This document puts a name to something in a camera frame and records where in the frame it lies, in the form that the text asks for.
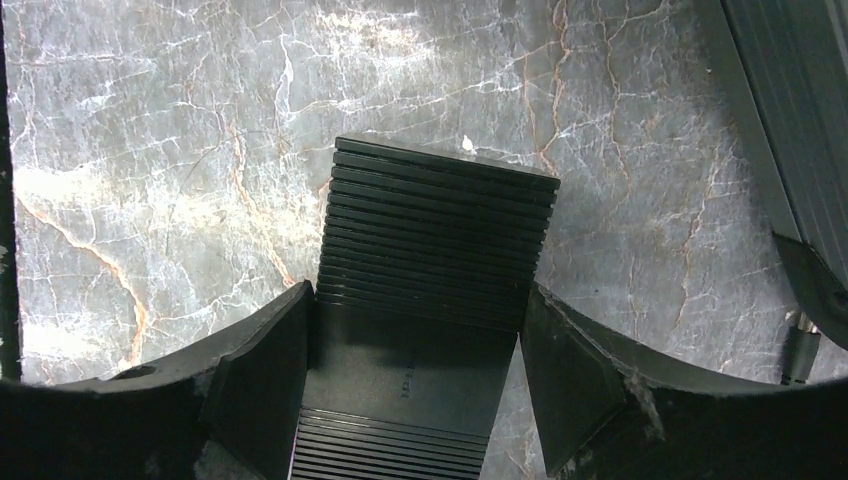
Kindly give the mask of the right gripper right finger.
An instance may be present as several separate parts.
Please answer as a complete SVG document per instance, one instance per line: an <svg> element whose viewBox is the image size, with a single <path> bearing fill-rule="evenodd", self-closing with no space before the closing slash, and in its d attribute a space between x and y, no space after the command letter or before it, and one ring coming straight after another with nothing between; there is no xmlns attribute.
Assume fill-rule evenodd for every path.
<svg viewBox="0 0 848 480"><path fill-rule="evenodd" d="M847 383L781 386L658 352L530 291L521 350L555 479L843 479Z"/></svg>

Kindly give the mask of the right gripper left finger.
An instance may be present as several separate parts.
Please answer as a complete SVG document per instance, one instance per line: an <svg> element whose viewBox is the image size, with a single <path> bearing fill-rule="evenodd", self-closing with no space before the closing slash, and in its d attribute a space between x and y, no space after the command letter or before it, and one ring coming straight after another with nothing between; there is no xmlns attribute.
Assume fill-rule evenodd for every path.
<svg viewBox="0 0 848 480"><path fill-rule="evenodd" d="M5 479L189 479L209 445L261 479L291 468L314 304L301 282L109 379L1 384Z"/></svg>

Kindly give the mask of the black network switch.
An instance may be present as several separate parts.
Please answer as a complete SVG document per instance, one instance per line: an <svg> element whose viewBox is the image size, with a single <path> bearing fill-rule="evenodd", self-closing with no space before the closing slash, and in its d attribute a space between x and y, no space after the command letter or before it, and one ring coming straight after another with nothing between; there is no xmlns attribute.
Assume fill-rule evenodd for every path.
<svg viewBox="0 0 848 480"><path fill-rule="evenodd" d="M294 479L476 479L560 182L337 137Z"/></svg>

